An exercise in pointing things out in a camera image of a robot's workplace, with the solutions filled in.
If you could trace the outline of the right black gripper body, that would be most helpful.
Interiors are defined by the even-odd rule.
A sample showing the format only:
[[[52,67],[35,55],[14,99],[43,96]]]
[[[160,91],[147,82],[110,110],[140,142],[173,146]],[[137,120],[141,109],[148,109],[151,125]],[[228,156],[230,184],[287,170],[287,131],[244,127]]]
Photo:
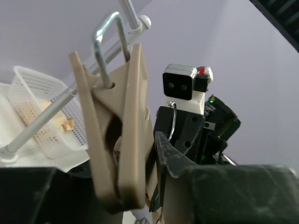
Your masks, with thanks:
[[[172,146],[197,164],[219,164],[215,156],[226,148],[213,130],[205,128],[205,117],[193,112],[177,110]]]

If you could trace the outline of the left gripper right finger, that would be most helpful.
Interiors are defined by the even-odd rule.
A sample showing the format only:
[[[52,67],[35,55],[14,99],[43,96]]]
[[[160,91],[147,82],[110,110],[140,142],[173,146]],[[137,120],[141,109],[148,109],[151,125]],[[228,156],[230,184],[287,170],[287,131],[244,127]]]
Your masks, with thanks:
[[[296,224],[299,180],[278,165],[198,165],[155,134],[167,224]]]

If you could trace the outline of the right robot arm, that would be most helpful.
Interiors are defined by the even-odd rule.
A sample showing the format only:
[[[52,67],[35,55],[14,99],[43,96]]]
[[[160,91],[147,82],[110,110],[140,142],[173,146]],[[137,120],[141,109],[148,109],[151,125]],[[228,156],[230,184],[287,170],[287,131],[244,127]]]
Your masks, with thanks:
[[[154,131],[164,133],[172,146],[197,164],[234,165],[223,152],[240,125],[237,115],[212,95],[205,102],[202,115],[161,106]]]

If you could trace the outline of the beige clip hanger with underwear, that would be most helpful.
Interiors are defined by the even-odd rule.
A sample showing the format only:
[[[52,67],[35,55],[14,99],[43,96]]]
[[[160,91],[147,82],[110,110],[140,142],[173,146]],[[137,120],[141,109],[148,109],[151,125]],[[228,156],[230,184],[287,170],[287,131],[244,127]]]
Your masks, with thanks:
[[[102,53],[106,29],[116,23],[125,63],[107,70]],[[147,107],[148,70],[142,45],[128,46],[121,15],[109,13],[92,34],[100,75],[69,54],[75,76],[90,157],[95,195],[111,214],[146,204],[146,161],[154,143]]]

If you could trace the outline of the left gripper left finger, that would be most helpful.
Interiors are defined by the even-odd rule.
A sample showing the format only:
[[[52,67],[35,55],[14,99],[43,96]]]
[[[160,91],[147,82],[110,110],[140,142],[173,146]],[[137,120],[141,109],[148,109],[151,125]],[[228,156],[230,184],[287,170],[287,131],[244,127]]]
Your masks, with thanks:
[[[1,168],[2,224],[120,224],[105,211],[90,178],[56,168]]]

